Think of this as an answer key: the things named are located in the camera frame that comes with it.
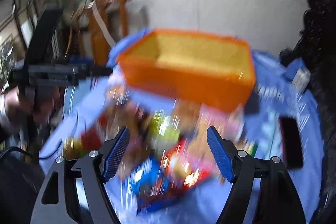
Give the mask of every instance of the pile of snacks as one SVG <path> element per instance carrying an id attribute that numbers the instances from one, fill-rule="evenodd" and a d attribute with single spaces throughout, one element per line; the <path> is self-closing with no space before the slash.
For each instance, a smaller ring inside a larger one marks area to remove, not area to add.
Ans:
<path id="1" fill-rule="evenodd" d="M 110 88 L 106 101 L 108 106 L 96 125 L 82 134 L 80 140 L 67 140 L 63 155 L 68 159 L 80 157 L 115 138 L 126 126 L 130 142 L 116 176 L 129 193 L 137 196 L 138 212 L 167 207 L 209 177 L 224 181 L 207 144 L 206 131 L 210 125 L 238 149 L 255 155 L 257 144 L 241 138 L 244 117 L 240 108 L 226 114 L 205 105 L 176 100 L 171 114 L 163 110 L 149 113 L 130 100 L 123 85 Z"/>

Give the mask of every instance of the human hand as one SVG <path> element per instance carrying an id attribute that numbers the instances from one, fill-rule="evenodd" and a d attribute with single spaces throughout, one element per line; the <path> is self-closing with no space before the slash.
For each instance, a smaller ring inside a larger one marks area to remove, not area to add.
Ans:
<path id="1" fill-rule="evenodd" d="M 36 110 L 33 110 L 33 106 L 21 94 L 19 94 L 18 87 L 10 90 L 5 94 L 5 109 L 8 119 L 11 123 L 19 123 L 22 119 L 21 113 L 26 115 L 32 115 L 34 122 L 37 124 L 45 123 L 54 109 L 55 100 L 59 99 L 59 89 L 56 88 L 53 94 L 44 101 Z"/>

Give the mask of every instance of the blue package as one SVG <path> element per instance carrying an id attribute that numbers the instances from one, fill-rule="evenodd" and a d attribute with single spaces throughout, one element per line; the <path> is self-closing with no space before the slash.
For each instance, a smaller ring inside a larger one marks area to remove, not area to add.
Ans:
<path id="1" fill-rule="evenodd" d="M 140 163 L 124 182 L 128 191 L 138 197 L 138 212 L 150 213 L 175 203 L 182 195 L 180 189 L 164 175 L 153 156 Z"/>

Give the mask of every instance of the blue gripper pad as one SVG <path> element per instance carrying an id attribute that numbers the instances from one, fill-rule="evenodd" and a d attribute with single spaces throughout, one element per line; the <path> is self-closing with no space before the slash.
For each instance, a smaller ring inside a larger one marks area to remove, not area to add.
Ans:
<path id="1" fill-rule="evenodd" d="M 214 126 L 210 126 L 207 130 L 207 141 L 221 175 L 230 183 L 233 183 L 235 174 L 233 173 L 232 160 L 229 155 L 233 159 L 237 149 L 231 141 L 223 139 Z"/>
<path id="2" fill-rule="evenodd" d="M 110 153 L 106 157 L 105 168 L 102 174 L 106 181 L 113 178 L 117 172 L 121 159 L 124 156 L 129 143 L 129 130 L 124 128 L 117 134 L 115 139 L 111 141 L 115 141 L 115 144 L 112 146 Z"/>

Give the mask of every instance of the red package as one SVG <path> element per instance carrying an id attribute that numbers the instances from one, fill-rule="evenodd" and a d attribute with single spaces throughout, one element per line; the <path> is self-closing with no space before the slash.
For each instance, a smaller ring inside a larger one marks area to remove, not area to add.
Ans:
<path id="1" fill-rule="evenodd" d="M 81 134 L 83 149 L 87 151 L 98 150 L 102 142 L 98 136 L 97 130 L 92 127 Z"/>
<path id="2" fill-rule="evenodd" d="M 161 168 L 173 186 L 190 189 L 211 175 L 212 164 L 196 159 L 187 153 L 187 140 L 182 139 L 176 146 L 163 154 Z"/>

